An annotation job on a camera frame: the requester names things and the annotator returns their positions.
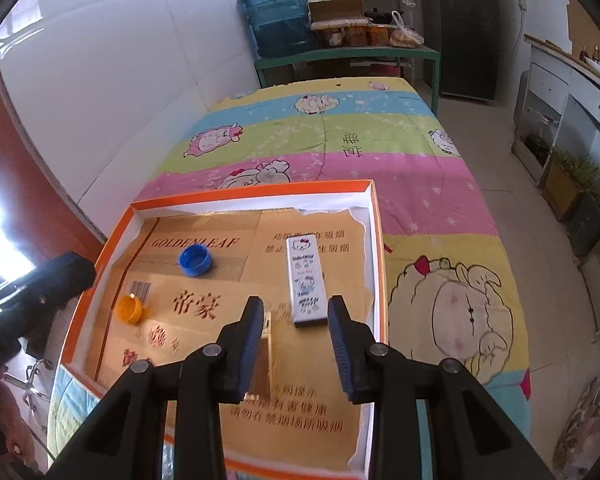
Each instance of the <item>tiled wall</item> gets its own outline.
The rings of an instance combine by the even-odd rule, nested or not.
[[[259,88],[238,0],[20,0],[0,69],[30,139],[109,235],[209,107]]]
[[[516,104],[520,75],[529,68],[531,46],[524,34],[550,40],[571,52],[567,4],[569,0],[526,0],[526,15],[522,37],[519,0],[500,0],[500,69],[496,99],[513,110]]]

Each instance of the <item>wooden planter box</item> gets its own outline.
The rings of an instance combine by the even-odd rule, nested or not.
[[[567,224],[573,253],[586,256],[600,240],[600,208],[589,193],[585,193]]]
[[[582,192],[562,166],[552,159],[542,196],[554,210],[558,222],[565,222],[573,215]]]

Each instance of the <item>brown stripe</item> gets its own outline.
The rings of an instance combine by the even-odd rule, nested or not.
[[[155,228],[158,227],[159,223],[160,223],[160,218],[157,219],[156,223],[149,231],[149,234],[146,236],[144,241],[140,244],[140,247],[138,247],[138,250],[133,255],[133,257],[129,260],[129,263],[126,264],[125,270],[123,271],[122,276],[120,277],[120,281],[118,282],[118,288],[116,289],[116,294],[114,295],[113,302],[111,303],[111,306],[109,307],[109,317],[107,318],[107,327],[104,331],[104,338],[102,339],[102,348],[100,349],[100,357],[98,357],[98,366],[96,367],[96,373],[93,375],[94,381],[98,380],[98,375],[100,374],[100,367],[102,366],[102,359],[104,357],[104,349],[105,349],[105,346],[107,345],[107,335],[109,335],[109,327],[111,326],[111,318],[113,317],[113,308],[116,306],[116,303],[118,302],[118,296],[120,294],[120,290],[122,289],[122,284],[125,281],[126,274],[129,272],[131,265],[138,257],[138,254],[140,254],[140,251],[142,251],[142,248],[144,248],[144,245],[149,241],[149,238],[154,233]]]

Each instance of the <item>blue bottle cap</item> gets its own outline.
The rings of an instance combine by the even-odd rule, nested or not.
[[[195,278],[209,270],[211,267],[211,254],[204,245],[191,245],[180,253],[178,263],[182,272]]]

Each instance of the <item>brown door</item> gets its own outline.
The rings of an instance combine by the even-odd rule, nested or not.
[[[102,242],[58,194],[27,149],[18,132],[22,125],[5,95],[0,76],[2,230],[34,264],[67,251],[95,262]]]

